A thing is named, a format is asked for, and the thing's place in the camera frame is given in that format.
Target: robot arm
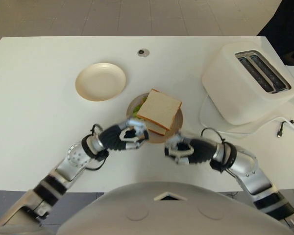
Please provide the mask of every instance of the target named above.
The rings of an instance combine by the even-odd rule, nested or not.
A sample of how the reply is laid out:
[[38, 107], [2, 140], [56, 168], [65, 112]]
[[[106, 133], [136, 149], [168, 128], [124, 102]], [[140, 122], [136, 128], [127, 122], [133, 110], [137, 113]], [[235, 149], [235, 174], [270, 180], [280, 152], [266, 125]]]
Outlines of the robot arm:
[[93, 126], [92, 134], [72, 145], [66, 157], [34, 188], [26, 192], [0, 219], [0, 227], [16, 224], [40, 224], [55, 203], [85, 171], [90, 161], [105, 161], [108, 149], [139, 148], [148, 133], [144, 123], [128, 119], [102, 131]]
[[294, 208], [258, 167], [251, 152], [224, 140], [216, 143], [203, 137], [188, 138], [177, 134], [167, 141], [165, 155], [177, 164], [210, 160], [212, 169], [221, 173], [226, 171], [237, 180], [258, 210], [294, 227]]

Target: white bread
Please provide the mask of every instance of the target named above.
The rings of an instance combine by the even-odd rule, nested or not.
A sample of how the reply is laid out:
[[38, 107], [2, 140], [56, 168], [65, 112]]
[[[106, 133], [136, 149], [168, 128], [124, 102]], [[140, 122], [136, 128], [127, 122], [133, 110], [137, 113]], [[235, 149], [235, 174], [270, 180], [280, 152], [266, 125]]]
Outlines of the white bread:
[[174, 117], [182, 102], [152, 89], [141, 106], [137, 117], [149, 120], [166, 130], [170, 130]]
[[156, 134], [159, 134], [161, 136], [164, 136], [167, 132], [166, 129], [162, 128], [161, 126], [158, 126], [157, 124], [155, 124], [151, 121], [145, 120], [145, 124], [146, 124], [146, 127], [148, 130], [150, 130]]

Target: metal arm segment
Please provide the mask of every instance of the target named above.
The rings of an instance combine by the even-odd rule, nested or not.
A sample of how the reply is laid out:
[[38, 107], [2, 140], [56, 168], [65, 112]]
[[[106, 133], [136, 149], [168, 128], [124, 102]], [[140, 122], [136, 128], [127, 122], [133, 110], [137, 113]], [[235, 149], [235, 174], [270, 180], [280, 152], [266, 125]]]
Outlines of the metal arm segment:
[[75, 183], [90, 160], [103, 150], [97, 135], [89, 135], [81, 143], [72, 145], [64, 160], [2, 216], [0, 227], [12, 224], [40, 224], [40, 219], [49, 215], [54, 204]]
[[[231, 149], [228, 145], [220, 144], [219, 151], [223, 152], [224, 147], [227, 160]], [[258, 167], [256, 157], [240, 146], [235, 147], [236, 159], [226, 171], [235, 177], [257, 209], [294, 228], [294, 208]], [[213, 161], [221, 163], [223, 154], [215, 154]]]

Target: tiled floor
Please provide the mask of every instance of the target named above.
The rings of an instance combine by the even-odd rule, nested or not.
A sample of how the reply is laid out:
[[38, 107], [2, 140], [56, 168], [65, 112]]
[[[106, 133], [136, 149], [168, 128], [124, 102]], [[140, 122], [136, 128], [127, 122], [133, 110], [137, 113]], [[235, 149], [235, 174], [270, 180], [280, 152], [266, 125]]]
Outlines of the tiled floor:
[[[0, 38], [257, 35], [281, 0], [0, 0]], [[294, 189], [282, 190], [294, 206]], [[0, 215], [22, 192], [0, 191]], [[44, 223], [56, 231], [102, 193], [69, 193]], [[239, 192], [233, 197], [250, 203]]]

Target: robot head top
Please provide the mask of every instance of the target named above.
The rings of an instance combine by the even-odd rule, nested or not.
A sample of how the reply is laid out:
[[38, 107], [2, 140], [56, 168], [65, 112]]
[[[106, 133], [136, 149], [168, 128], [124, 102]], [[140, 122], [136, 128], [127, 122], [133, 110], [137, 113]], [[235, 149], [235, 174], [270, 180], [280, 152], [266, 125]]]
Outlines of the robot head top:
[[104, 194], [59, 229], [58, 235], [287, 235], [268, 215], [200, 187], [138, 183]]

